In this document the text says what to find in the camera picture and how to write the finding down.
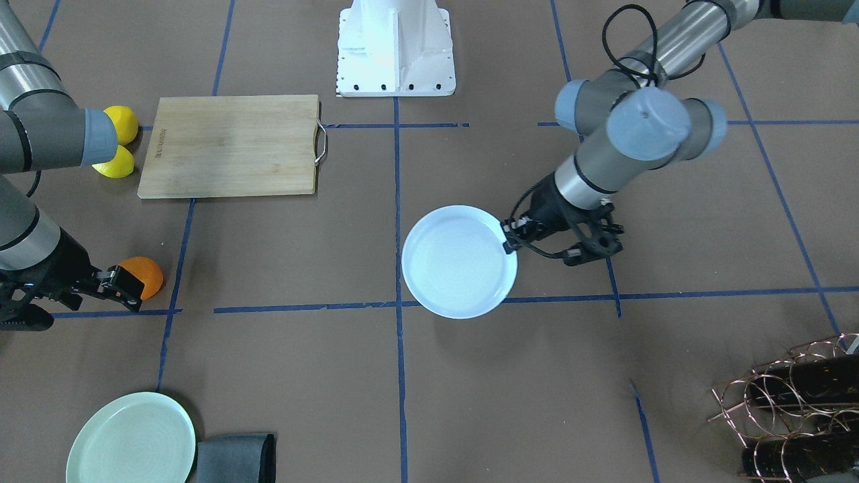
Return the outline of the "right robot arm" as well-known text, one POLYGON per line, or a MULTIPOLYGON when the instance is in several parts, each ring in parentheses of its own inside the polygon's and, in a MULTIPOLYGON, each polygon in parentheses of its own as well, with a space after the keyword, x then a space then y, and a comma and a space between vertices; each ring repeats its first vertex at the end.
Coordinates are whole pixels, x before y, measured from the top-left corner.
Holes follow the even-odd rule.
MULTIPOLYGON (((119 135, 108 115, 78 107, 9 2, 1 3, 2 175, 86 167, 117 155, 119 135)), ((1 326, 41 332, 53 316, 38 299, 77 310, 84 297, 110 300, 135 313, 144 284, 130 271, 102 271, 88 252, 5 177, 1 183, 1 326)))

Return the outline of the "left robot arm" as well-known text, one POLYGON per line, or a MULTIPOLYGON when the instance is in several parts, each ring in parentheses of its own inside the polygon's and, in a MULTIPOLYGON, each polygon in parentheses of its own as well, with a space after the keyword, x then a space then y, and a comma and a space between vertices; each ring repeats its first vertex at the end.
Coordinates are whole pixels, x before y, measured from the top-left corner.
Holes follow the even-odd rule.
POLYGON ((681 100, 669 82, 693 73, 706 52, 755 19, 857 22, 856 1, 687 1, 656 27, 638 4, 651 33, 622 57, 613 54, 604 25, 601 42, 611 61, 600 77, 571 80, 556 96, 556 122, 583 137, 555 171, 521 196, 501 223, 506 254, 530 250, 578 266, 609 259, 625 231, 613 220, 611 197, 638 175, 691 161, 720 146, 727 117, 714 101, 681 100))

